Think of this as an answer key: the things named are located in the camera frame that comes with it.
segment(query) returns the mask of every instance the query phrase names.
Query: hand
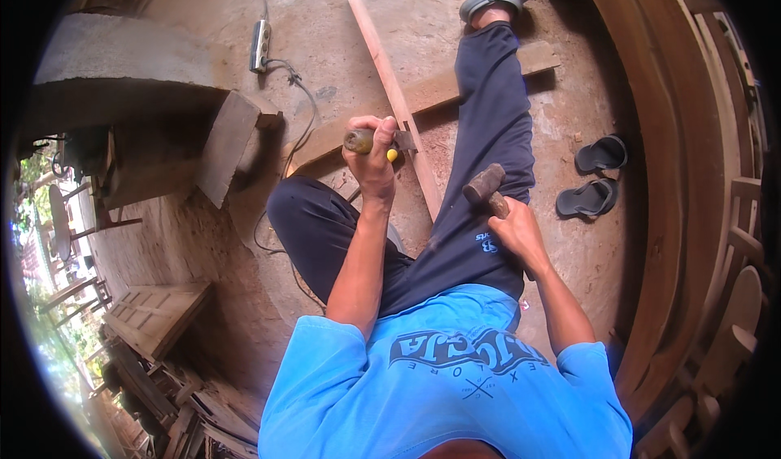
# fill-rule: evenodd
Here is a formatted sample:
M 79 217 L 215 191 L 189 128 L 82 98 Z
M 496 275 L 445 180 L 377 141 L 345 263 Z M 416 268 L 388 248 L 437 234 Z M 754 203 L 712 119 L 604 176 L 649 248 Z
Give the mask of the hand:
M 378 204 L 389 211 L 396 195 L 396 177 L 387 151 L 393 143 L 396 119 L 386 117 L 382 120 L 371 115 L 353 117 L 347 122 L 347 130 L 353 129 L 374 129 L 372 152 L 357 154 L 342 148 L 342 157 L 361 187 L 363 204 Z
M 537 218 L 528 205 L 514 198 L 504 197 L 510 214 L 507 219 L 497 217 L 488 219 L 488 227 L 493 230 L 504 246 L 521 258 L 523 266 L 534 278 L 538 278 L 551 267 L 551 260 L 542 241 Z

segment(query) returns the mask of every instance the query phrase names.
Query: left hand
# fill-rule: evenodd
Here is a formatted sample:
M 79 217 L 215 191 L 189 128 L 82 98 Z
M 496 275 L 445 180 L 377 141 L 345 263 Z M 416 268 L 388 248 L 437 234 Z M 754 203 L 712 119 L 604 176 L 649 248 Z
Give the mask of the left hand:
M 342 148 L 342 157 L 361 187 L 364 205 L 376 203 L 390 210 L 396 195 L 396 177 L 393 165 L 387 159 L 387 151 L 393 143 L 396 119 L 378 119 L 373 115 L 353 117 L 347 122 L 347 130 L 373 129 L 372 152 L 357 154 Z

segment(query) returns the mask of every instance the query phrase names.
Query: dirt floor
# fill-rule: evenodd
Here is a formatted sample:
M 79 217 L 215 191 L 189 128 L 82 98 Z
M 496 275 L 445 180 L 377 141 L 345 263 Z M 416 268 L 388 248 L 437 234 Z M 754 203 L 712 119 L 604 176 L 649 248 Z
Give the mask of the dirt floor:
M 462 35 L 462 1 L 365 0 L 400 82 L 452 67 Z M 288 84 L 285 70 L 259 77 L 248 71 L 251 31 L 263 8 L 263 0 L 154 0 L 145 15 L 227 45 L 236 88 L 260 93 L 284 112 L 279 143 L 300 135 L 312 111 L 304 92 Z M 316 126 L 384 94 L 347 0 L 268 0 L 268 18 L 271 55 L 289 60 L 314 93 Z M 590 0 L 531 0 L 516 22 L 522 44 L 548 41 L 561 59 L 554 72 L 527 78 L 537 158 L 531 206 L 553 263 L 597 337 L 607 342 L 615 328 L 625 339 L 642 283 L 648 199 L 629 85 Z M 457 110 L 417 121 L 444 191 Z M 620 172 L 579 175 L 574 153 L 609 133 L 625 139 L 630 163 Z M 318 174 L 345 196 L 356 187 L 341 165 L 322 166 Z M 595 220 L 560 220 L 554 210 L 557 193 L 597 176 L 620 181 L 617 205 Z M 248 426 L 259 422 L 295 319 L 321 312 L 297 288 L 287 257 L 269 255 L 252 242 L 272 187 L 268 179 L 231 194 L 222 210 L 198 189 L 134 204 L 124 216 L 141 217 L 142 224 L 90 236 L 98 270 L 115 297 L 129 285 L 216 282 L 216 298 L 182 337 L 178 352 L 194 363 L 214 396 L 223 393 L 224 403 L 240 409 Z M 414 256 L 425 246 L 431 220 L 410 165 L 400 171 L 399 183 L 391 221 Z M 267 220 L 255 235 L 264 245 L 279 246 Z M 517 335 L 553 360 L 534 283 L 527 284 L 523 298 L 529 309 Z

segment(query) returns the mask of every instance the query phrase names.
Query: dark blue pants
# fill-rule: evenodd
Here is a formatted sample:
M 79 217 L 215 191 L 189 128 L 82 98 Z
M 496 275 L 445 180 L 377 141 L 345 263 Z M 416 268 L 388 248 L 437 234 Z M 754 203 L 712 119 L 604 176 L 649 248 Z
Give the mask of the dark blue pants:
M 380 317 L 463 283 L 494 287 L 516 299 L 523 293 L 522 270 L 488 232 L 488 208 L 475 209 L 461 191 L 475 174 L 498 162 L 507 172 L 500 192 L 529 202 L 534 186 L 532 119 L 517 48 L 518 39 L 506 22 L 461 40 L 455 74 L 462 103 L 442 208 L 417 259 L 387 242 Z M 296 269 L 327 303 L 355 233 L 358 211 L 334 190 L 302 176 L 282 180 L 268 198 L 267 210 Z

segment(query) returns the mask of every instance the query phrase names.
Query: power strip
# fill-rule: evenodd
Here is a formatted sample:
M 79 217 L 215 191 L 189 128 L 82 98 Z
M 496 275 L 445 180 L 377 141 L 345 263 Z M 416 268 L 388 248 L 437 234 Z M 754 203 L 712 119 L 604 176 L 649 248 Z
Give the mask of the power strip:
M 252 73 L 265 73 L 268 60 L 268 40 L 271 39 L 271 24 L 268 20 L 255 22 L 252 32 L 252 47 L 249 51 L 249 70 Z

